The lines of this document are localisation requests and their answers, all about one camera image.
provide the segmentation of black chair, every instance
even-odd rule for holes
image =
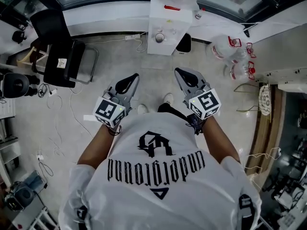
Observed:
[[[30,85],[38,85],[40,82],[36,76],[23,75],[20,73],[0,75],[0,81],[2,82],[0,99],[33,96],[37,94],[37,89],[31,88]]]
[[[30,18],[31,23],[42,45],[51,45],[44,72],[36,69],[36,57],[32,71],[44,75],[44,82],[60,87],[74,88],[75,82],[88,84],[92,81],[94,69],[99,56],[98,51],[85,43],[71,38],[63,13],[58,10],[43,10]],[[79,66],[85,49],[96,53],[89,81],[77,79]]]

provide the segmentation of paper sticker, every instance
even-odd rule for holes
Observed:
[[[57,68],[63,68],[64,69],[66,67],[66,62],[67,62],[67,59],[59,59]]]

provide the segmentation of gray floor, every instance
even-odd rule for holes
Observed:
[[[85,38],[85,42],[122,39],[122,35]],[[205,44],[192,42],[192,51],[183,56],[148,55],[136,52],[137,41],[118,41],[95,44],[100,57],[94,73],[93,82],[85,85],[78,95],[72,95],[71,106],[76,118],[89,130],[92,136],[99,129],[98,122],[84,121],[83,115],[90,115],[98,96],[101,96],[115,77],[126,77],[135,72],[140,75],[140,84],[131,101],[133,110],[128,118],[137,115],[141,103],[155,112],[165,94],[172,92],[175,97],[174,108],[188,115],[190,110],[182,103],[184,94],[174,76],[176,67],[189,67],[200,71],[215,88],[222,102],[220,112],[215,115],[220,126],[238,150],[241,160],[249,154],[254,136],[257,112],[239,113],[238,108],[248,109],[258,103],[256,94],[234,93],[239,84],[224,75],[222,63],[206,60]],[[74,91],[79,92],[82,85],[77,84]],[[47,98],[21,97],[16,99],[16,117],[13,119],[14,135],[22,146],[21,165],[29,172],[40,171],[36,153],[40,150],[54,176],[46,175],[48,188],[41,193],[42,199],[53,216],[57,217],[59,206],[68,188],[68,177],[79,156],[91,141],[91,136],[75,121],[70,109],[71,92],[67,88],[57,89],[57,96]],[[200,149],[207,150],[204,137],[196,137]]]

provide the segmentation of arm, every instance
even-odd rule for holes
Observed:
[[[233,157],[240,162],[239,155],[213,116],[208,117],[202,127],[210,154],[221,163],[225,157]]]
[[[87,164],[97,169],[101,162],[107,158],[113,140],[114,136],[110,135],[105,125],[102,125],[91,143],[82,153],[77,164]]]

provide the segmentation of person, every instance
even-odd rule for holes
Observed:
[[[251,229],[261,200],[213,116],[197,148],[171,93],[157,113],[138,107],[117,139],[102,125],[71,170],[59,225],[68,229]]]

